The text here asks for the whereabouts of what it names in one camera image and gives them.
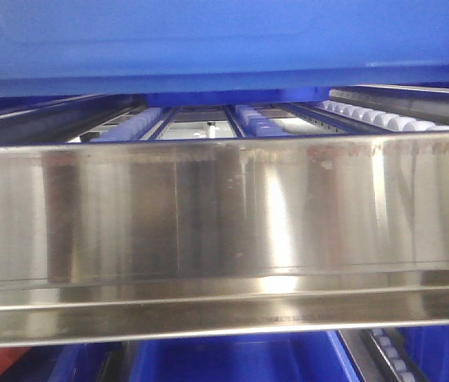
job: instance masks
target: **blue roller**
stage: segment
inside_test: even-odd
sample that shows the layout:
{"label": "blue roller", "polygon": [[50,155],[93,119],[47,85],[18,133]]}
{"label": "blue roller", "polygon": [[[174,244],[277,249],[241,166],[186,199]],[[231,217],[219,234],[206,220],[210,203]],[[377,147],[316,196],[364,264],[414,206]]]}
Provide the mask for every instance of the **blue roller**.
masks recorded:
{"label": "blue roller", "polygon": [[248,105],[235,105],[232,112],[236,120],[250,137],[279,137],[289,135],[274,121],[261,115]]}
{"label": "blue roller", "polygon": [[149,107],[90,142],[136,141],[159,122],[165,111],[162,107]]}

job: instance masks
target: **metal rail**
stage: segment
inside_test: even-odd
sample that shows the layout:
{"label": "metal rail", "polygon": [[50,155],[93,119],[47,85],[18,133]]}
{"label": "metal rail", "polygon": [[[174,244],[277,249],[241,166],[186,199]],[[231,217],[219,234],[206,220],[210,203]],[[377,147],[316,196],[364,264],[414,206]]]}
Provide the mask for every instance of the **metal rail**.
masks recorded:
{"label": "metal rail", "polygon": [[159,137],[162,135],[162,132],[175,120],[175,116],[177,115],[179,110],[179,107],[173,107],[169,109],[162,117],[162,121],[159,126],[155,127],[155,130],[151,134],[145,134],[145,137],[148,137],[146,139],[148,139],[149,141],[159,139]]}
{"label": "metal rail", "polygon": [[244,133],[244,129],[240,126],[239,121],[235,118],[235,114],[231,110],[230,106],[223,107],[223,112],[226,115],[226,119],[228,120],[228,123],[230,127],[232,128],[233,132],[237,136],[237,138],[244,138],[246,134]]}
{"label": "metal rail", "polygon": [[96,95],[5,115],[0,118],[0,146],[66,142],[138,105],[130,95]]}
{"label": "metal rail", "polygon": [[71,100],[94,98],[95,95],[79,95],[73,97],[12,97],[0,99],[0,118],[13,113],[23,113],[40,109],[41,107],[53,106],[59,103],[66,103]]}
{"label": "metal rail", "polygon": [[279,103],[277,107],[285,111],[289,111],[293,115],[298,116],[300,119],[304,119],[309,123],[319,121],[330,125],[347,134],[388,134],[392,133],[385,129],[381,129],[368,123],[363,123],[355,119],[347,118],[342,115],[336,115],[323,109],[317,109],[311,105],[304,103]]}
{"label": "metal rail", "polygon": [[377,364],[388,382],[427,382],[424,374],[394,338],[394,334],[397,334],[394,333],[396,330],[388,330],[376,328],[361,331],[360,337],[372,361]]}
{"label": "metal rail", "polygon": [[0,344],[444,322],[449,134],[0,148]]}
{"label": "metal rail", "polygon": [[449,125],[449,89],[359,86],[330,92],[332,100]]}
{"label": "metal rail", "polygon": [[381,366],[373,360],[364,339],[363,329],[339,330],[338,336],[349,359],[362,382],[390,382],[382,373]]}

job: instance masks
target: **blue plastic bin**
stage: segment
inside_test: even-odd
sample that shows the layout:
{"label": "blue plastic bin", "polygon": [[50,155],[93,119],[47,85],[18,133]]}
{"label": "blue plastic bin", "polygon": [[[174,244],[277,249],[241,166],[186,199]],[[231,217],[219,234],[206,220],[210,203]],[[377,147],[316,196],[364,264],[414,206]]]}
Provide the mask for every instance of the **blue plastic bin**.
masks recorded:
{"label": "blue plastic bin", "polygon": [[88,382],[97,380],[117,343],[38,346],[0,376],[0,382]]}
{"label": "blue plastic bin", "polygon": [[449,325],[401,328],[405,348],[430,381],[449,382]]}
{"label": "blue plastic bin", "polygon": [[146,341],[129,382],[359,382],[335,332]]}
{"label": "blue plastic bin", "polygon": [[0,0],[0,96],[449,81],[449,0]]}

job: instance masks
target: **white roller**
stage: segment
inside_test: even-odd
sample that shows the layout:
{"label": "white roller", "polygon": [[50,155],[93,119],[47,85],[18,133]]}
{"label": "white roller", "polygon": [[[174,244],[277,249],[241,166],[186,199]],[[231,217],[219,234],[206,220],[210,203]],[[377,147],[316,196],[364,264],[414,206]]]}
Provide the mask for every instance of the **white roller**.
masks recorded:
{"label": "white roller", "polygon": [[417,122],[415,118],[412,117],[397,117],[389,120],[387,124],[387,129],[390,131],[403,131],[407,123]]}
{"label": "white roller", "polygon": [[385,334],[382,328],[373,328],[371,331],[375,337],[383,336]]}
{"label": "white roller", "polygon": [[387,337],[387,336],[380,336],[377,338],[378,343],[381,344],[381,346],[391,346],[392,342],[391,342],[391,338]]}
{"label": "white roller", "polygon": [[322,102],[322,108],[326,110],[332,110],[335,102],[334,101],[323,101]]}
{"label": "white roller", "polygon": [[343,115],[345,117],[351,117],[355,109],[357,109],[357,106],[354,105],[345,106],[345,108],[343,109]]}
{"label": "white roller", "polygon": [[367,111],[366,113],[363,114],[361,121],[364,123],[372,123],[375,120],[375,118],[377,117],[377,115],[380,114],[386,114],[385,111],[380,111],[380,110],[371,110],[371,111]]}
{"label": "white roller", "polygon": [[388,358],[400,358],[400,354],[394,346],[385,346],[384,353]]}
{"label": "white roller", "polygon": [[413,121],[409,122],[403,128],[403,131],[426,131],[430,127],[434,127],[435,124],[430,121]]}
{"label": "white roller", "polygon": [[398,118],[398,114],[384,113],[379,114],[373,120],[373,125],[387,129],[387,125],[391,119]]}
{"label": "white roller", "polygon": [[407,364],[405,364],[405,361],[403,360],[391,360],[392,366],[397,372],[404,372],[407,370]]}
{"label": "white roller", "polygon": [[366,107],[358,107],[358,108],[356,108],[356,109],[353,111],[351,117],[352,117],[353,119],[356,119],[357,121],[360,121],[360,120],[362,120],[362,116],[363,116],[367,111],[373,111],[373,109],[368,109],[368,108],[366,108]]}
{"label": "white roller", "polygon": [[416,378],[411,372],[401,372],[400,378],[403,382],[416,382]]}
{"label": "white roller", "polygon": [[349,106],[346,103],[336,103],[333,107],[333,111],[335,113],[343,114],[343,111],[345,110],[345,107]]}

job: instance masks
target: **stainless steel panel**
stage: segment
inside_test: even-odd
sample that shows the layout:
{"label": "stainless steel panel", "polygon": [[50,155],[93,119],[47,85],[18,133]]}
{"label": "stainless steel panel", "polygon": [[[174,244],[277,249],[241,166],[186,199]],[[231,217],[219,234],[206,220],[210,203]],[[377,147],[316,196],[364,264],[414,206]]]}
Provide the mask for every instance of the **stainless steel panel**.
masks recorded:
{"label": "stainless steel panel", "polygon": [[449,134],[0,148],[0,343],[448,321]]}

